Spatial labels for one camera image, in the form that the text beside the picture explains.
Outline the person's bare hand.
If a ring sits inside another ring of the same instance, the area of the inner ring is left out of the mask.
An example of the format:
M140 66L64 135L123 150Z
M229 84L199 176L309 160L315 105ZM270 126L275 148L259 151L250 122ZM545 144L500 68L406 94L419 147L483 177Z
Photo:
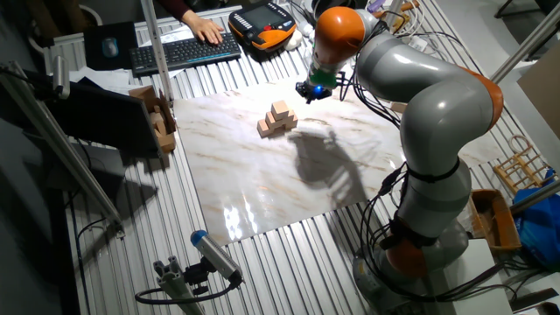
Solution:
M221 33L224 29L218 26L214 21L200 17L192 10L186 11L181 17L181 21L202 41L214 45L218 45L223 41Z

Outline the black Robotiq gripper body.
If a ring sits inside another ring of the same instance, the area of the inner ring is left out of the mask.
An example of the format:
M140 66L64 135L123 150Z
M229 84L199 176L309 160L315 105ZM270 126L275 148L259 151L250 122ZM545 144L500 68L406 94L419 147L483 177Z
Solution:
M307 85L307 97L309 97L310 95L316 95L315 100L322 100L332 95L331 89L325 88L321 85L313 85L307 81L306 81L306 85Z

